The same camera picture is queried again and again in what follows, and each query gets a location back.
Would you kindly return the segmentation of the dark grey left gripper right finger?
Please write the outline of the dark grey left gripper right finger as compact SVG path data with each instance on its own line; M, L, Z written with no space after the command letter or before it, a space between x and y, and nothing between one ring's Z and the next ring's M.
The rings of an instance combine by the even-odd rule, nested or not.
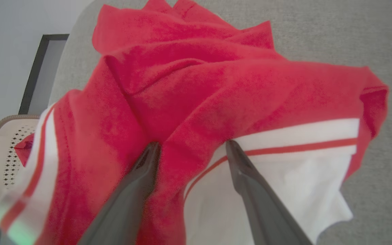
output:
M256 245L310 245L311 241L236 141L227 141L235 191L241 195Z

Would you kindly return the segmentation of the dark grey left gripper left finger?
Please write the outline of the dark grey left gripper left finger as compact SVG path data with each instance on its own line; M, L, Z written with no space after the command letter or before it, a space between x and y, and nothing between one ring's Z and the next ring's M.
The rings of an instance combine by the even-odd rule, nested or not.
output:
M146 200L154 191L161 146L150 142L124 176L92 223L79 245L134 245L143 220Z

